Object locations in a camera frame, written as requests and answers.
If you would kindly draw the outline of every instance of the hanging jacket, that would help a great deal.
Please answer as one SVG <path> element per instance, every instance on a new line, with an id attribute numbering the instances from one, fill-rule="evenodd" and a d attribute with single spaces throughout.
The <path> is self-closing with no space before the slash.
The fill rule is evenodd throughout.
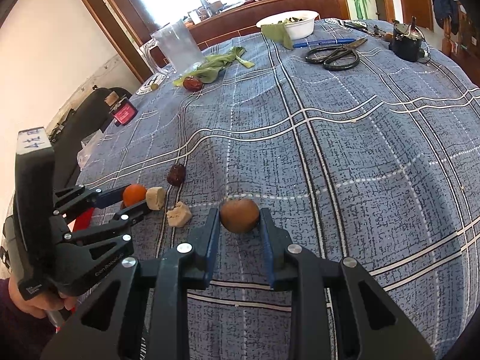
<path id="1" fill-rule="evenodd" d="M 433 13 L 438 25 L 443 28 L 443 21 L 450 17 L 452 19 L 452 33 L 458 34 L 458 4 L 455 0 L 432 0 Z"/>

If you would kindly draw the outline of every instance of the brown egg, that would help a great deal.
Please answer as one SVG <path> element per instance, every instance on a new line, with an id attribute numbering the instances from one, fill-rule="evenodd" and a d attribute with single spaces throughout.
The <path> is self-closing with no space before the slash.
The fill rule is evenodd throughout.
<path id="1" fill-rule="evenodd" d="M 260 210 L 250 199 L 228 200 L 220 209 L 220 222 L 231 233 L 248 233 L 257 225 Z"/>

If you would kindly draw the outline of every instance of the sleeve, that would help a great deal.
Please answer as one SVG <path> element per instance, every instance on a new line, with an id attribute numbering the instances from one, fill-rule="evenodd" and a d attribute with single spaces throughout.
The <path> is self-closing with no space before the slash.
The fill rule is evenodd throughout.
<path id="1" fill-rule="evenodd" d="M 0 357 L 38 360 L 55 333 L 47 318 L 20 311 L 10 299 L 8 280 L 0 280 Z"/>

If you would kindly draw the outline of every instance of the black scissors handle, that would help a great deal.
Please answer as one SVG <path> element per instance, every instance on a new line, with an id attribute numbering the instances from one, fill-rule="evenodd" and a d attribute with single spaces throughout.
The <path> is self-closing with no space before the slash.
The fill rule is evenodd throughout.
<path id="1" fill-rule="evenodd" d="M 330 51 L 330 50 L 334 50 L 334 51 L 329 55 L 326 55 L 324 57 L 319 57 L 319 58 L 310 58 L 310 56 L 316 54 L 317 52 Z M 333 64 L 333 62 L 338 61 L 339 59 L 349 54 L 353 54 L 353 56 L 355 57 L 355 60 L 353 62 L 349 64 Z M 355 49 L 345 45 L 340 45 L 340 44 L 334 45 L 334 46 L 327 46 L 327 47 L 318 47 L 313 50 L 310 50 L 307 53 L 305 59 L 310 64 L 323 65 L 323 68 L 328 71 L 346 71 L 348 69 L 352 69 L 356 67 L 360 63 L 359 54 Z"/>

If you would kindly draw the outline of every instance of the bread piece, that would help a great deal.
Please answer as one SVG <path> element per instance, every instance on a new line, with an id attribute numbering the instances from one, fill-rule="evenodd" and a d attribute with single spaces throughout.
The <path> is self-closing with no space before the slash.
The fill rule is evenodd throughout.
<path id="1" fill-rule="evenodd" d="M 145 195 L 148 208 L 155 211 L 161 210 L 165 204 L 166 195 L 167 191 L 165 191 L 162 187 L 148 188 Z"/>
<path id="2" fill-rule="evenodd" d="M 178 202 L 173 210 L 166 212 L 166 218 L 171 227 L 184 227 L 191 219 L 190 208 L 185 203 Z"/>

